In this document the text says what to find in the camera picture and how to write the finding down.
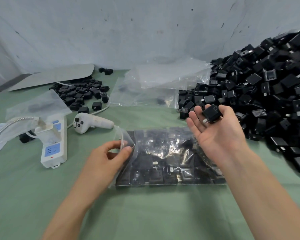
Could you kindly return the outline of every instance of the green table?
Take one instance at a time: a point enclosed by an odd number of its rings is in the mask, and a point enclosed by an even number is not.
[[[115,71],[111,76],[96,73],[94,78],[113,88],[124,72]],[[5,122],[6,108],[30,100],[49,87],[1,92],[0,123]],[[68,124],[75,115],[67,116]],[[126,130],[185,125],[174,109],[163,107],[110,107],[100,116]],[[71,128],[67,133],[68,160],[58,169],[41,165],[42,143],[37,139],[22,144],[14,138],[0,151],[0,239],[39,239],[91,150],[112,140],[115,134],[114,130],[100,128],[81,135]],[[300,206],[300,174],[264,143],[248,143]],[[253,237],[228,186],[176,185],[107,190],[86,215],[81,239]]]

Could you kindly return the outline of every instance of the white power strip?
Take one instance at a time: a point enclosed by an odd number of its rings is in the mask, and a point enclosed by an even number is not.
[[[61,134],[61,141],[43,145],[41,154],[41,163],[46,168],[58,168],[61,163],[67,161],[67,120],[63,116],[52,115],[45,121],[52,123]]]

